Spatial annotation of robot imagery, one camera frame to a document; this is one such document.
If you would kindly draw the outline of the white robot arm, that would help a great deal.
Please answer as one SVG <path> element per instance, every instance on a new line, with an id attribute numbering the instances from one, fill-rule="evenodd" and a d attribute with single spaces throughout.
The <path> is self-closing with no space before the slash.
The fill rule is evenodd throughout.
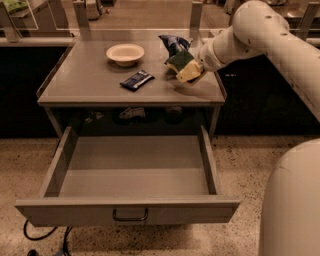
<path id="1" fill-rule="evenodd" d="M 320 51 L 289 32 L 268 4 L 251 0 L 232 25 L 178 65 L 181 82 L 265 55 L 314 116 L 320 115 Z M 259 256 L 320 256 L 320 139 L 301 143 L 276 163 L 261 211 Z"/>

